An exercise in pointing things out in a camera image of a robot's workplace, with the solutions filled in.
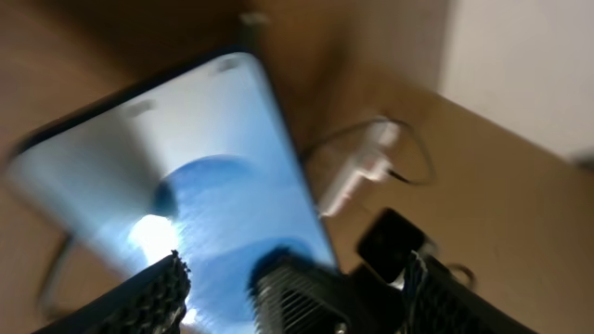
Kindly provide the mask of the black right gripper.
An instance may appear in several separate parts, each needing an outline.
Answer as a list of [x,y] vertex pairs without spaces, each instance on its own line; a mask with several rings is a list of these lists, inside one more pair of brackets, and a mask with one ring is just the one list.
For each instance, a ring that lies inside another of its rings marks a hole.
[[404,324],[403,275],[426,235],[385,209],[356,245],[362,263],[351,273],[315,263],[287,248],[253,268],[255,327],[267,334],[395,333]]

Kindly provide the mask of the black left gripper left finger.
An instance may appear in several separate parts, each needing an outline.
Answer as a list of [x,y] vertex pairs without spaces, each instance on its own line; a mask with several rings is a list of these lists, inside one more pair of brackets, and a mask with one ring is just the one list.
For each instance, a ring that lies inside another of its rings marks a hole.
[[177,251],[34,334],[179,334],[189,268]]

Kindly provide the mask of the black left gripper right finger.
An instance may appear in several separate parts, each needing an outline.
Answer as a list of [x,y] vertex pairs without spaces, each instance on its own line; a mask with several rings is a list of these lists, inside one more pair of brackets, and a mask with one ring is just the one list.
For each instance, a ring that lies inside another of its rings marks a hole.
[[410,334],[535,334],[460,284],[432,256],[409,255],[402,288]]

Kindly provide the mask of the blue Galaxy smartphone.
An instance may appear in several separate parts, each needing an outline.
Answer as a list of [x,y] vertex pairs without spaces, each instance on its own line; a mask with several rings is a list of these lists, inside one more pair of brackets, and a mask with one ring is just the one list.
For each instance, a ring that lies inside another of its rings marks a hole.
[[337,261],[261,62],[194,61],[29,136],[12,185],[128,276],[177,251],[185,324],[252,333],[256,263],[287,249]]

